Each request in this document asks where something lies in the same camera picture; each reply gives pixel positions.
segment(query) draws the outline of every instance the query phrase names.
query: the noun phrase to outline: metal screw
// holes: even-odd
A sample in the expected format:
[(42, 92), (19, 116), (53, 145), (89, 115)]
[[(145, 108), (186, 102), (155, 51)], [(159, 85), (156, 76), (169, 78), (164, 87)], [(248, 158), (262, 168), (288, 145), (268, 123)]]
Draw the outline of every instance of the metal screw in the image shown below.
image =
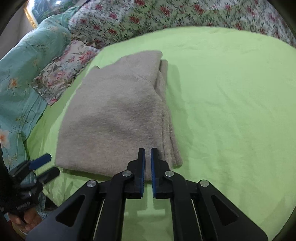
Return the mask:
[(165, 175), (166, 175), (167, 177), (172, 177), (174, 174), (175, 174), (175, 173), (174, 173), (173, 171), (166, 171), (166, 172), (165, 172)]
[(125, 176), (125, 177), (129, 177), (131, 175), (131, 171), (125, 170), (125, 171), (122, 172), (122, 175)]
[(96, 181), (95, 180), (90, 180), (87, 182), (86, 184), (88, 187), (93, 188), (96, 185)]
[(202, 186), (202, 187), (207, 187), (207, 186), (209, 186), (210, 185), (210, 183), (209, 183), (209, 181), (207, 181), (207, 180), (201, 180), (200, 181), (200, 185)]

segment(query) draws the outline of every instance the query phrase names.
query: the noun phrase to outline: green bed sheet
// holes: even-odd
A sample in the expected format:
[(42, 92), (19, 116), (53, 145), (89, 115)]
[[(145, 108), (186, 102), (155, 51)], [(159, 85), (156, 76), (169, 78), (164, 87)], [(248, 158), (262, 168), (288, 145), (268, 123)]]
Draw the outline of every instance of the green bed sheet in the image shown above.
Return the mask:
[[(209, 180), (272, 240), (296, 205), (296, 50), (272, 37), (185, 27), (104, 48), (27, 140), (30, 158), (52, 155), (38, 173), (54, 165), (63, 116), (89, 69), (143, 50), (168, 60), (167, 103), (184, 162), (174, 171)], [(44, 193), (60, 205), (89, 179), (108, 178), (62, 170)], [(173, 240), (170, 202), (153, 200), (149, 183), (142, 200), (126, 203), (122, 240)]]

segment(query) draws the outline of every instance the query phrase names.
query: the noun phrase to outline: beige towel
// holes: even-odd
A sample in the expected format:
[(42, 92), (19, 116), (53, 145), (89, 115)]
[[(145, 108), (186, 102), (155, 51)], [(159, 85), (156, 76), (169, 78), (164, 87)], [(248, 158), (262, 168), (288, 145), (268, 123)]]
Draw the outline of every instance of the beige towel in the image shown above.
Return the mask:
[(170, 167), (182, 164), (165, 103), (168, 64), (161, 57), (160, 51), (140, 52), (89, 72), (64, 116), (57, 166), (113, 176), (144, 148), (150, 180), (152, 147)]

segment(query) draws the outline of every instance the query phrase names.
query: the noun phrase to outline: gold frame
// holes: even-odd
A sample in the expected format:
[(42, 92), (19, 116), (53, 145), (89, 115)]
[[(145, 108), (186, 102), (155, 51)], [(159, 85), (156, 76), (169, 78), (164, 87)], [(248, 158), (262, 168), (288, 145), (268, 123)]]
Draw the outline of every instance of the gold frame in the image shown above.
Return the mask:
[(37, 28), (37, 24), (35, 23), (35, 21), (33, 20), (32, 16), (31, 16), (31, 14), (29, 13), (29, 11), (27, 9), (28, 3), (29, 3), (29, 0), (27, 1), (26, 6), (24, 7), (24, 12), (25, 12), (25, 14), (27, 16), (27, 19), (29, 20), (31, 26), (33, 28)]

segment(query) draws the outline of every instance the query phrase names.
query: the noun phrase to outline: human hand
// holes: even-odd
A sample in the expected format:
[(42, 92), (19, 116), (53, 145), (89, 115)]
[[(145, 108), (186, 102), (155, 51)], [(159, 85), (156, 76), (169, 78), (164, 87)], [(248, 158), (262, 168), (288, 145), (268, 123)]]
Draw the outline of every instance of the human hand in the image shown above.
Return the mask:
[(25, 212), (24, 220), (26, 221), (26, 224), (24, 224), (24, 222), (16, 215), (8, 213), (8, 217), (15, 226), (24, 233), (28, 233), (42, 221), (36, 208), (31, 208)]

